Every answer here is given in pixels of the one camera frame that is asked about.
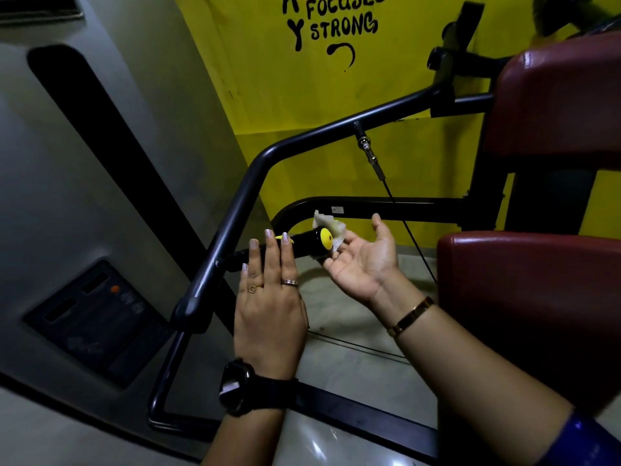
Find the person's arm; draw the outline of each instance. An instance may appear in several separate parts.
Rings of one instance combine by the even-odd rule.
[[[376,242],[349,232],[324,266],[388,329],[425,297],[399,271],[394,239],[377,214],[373,227]],[[437,305],[396,341],[434,393],[509,464],[539,461],[572,413],[567,400],[479,342]]]
[[[281,250],[266,230],[265,269],[259,242],[250,241],[235,308],[235,355],[258,376],[290,380],[306,343],[308,317],[299,291],[282,284],[298,280],[293,247],[283,234]],[[284,410],[259,409],[239,418],[226,415],[202,466],[272,464],[283,426]]]

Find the white tissue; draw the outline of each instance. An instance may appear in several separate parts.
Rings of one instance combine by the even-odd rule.
[[[324,226],[332,233],[332,251],[337,251],[338,247],[345,240],[345,231],[347,230],[345,224],[339,220],[334,219],[334,216],[325,216],[320,214],[319,211],[315,211],[315,216],[312,221],[312,227],[316,228]]]

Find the red padded backrest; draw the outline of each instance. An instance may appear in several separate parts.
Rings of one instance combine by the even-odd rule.
[[[494,89],[483,155],[509,172],[621,170],[621,31],[531,49]]]
[[[590,414],[621,388],[621,241],[462,232],[438,244],[439,304]]]

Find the yellow wall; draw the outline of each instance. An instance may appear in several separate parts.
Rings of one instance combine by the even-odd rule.
[[[328,12],[324,17],[319,16],[315,4],[310,21],[307,0],[297,0],[298,13],[290,0],[285,15],[283,0],[176,1],[250,163],[277,140],[429,85],[433,73],[425,67],[427,56],[432,47],[441,44],[442,28],[456,18],[464,0],[373,0],[373,6]],[[534,37],[531,0],[472,1],[485,3],[470,46],[477,53],[507,56],[553,41]],[[621,0],[597,1],[621,12]],[[377,21],[376,33],[342,33],[332,39],[330,27],[327,39],[322,33],[319,39],[311,38],[312,23],[334,18],[340,23],[344,16],[358,17],[365,12],[371,12]],[[294,23],[304,20],[299,51],[289,19]],[[572,32],[565,28],[558,37]],[[332,56],[326,53],[328,45],[341,42],[351,43],[356,50],[351,67],[348,49],[339,49]],[[456,87],[462,94],[487,89],[486,83],[477,79],[459,79]],[[426,112],[369,131],[392,192],[400,196],[462,196],[470,183],[481,120],[481,116],[431,119]],[[616,187],[621,189],[616,175],[598,176],[584,233],[621,237],[621,224],[611,225],[609,219],[600,224],[602,215],[617,209],[611,206],[615,195],[611,190]],[[261,190],[270,218],[293,201],[327,194],[385,195],[354,139],[278,164]],[[308,226],[307,222],[298,230]],[[368,222],[353,221],[348,226],[370,236]],[[412,223],[411,227],[424,247],[434,247],[440,236],[458,230],[431,223]],[[399,243],[409,244],[402,226],[393,223],[392,229]]]

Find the forearm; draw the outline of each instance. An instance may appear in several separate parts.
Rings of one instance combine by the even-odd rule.
[[[423,299],[395,272],[383,282],[373,310],[390,327]],[[436,305],[397,343],[436,395],[506,462],[533,465],[571,414],[567,400],[479,342]]]
[[[284,411],[261,409],[224,417],[202,466],[267,466],[274,459]]]

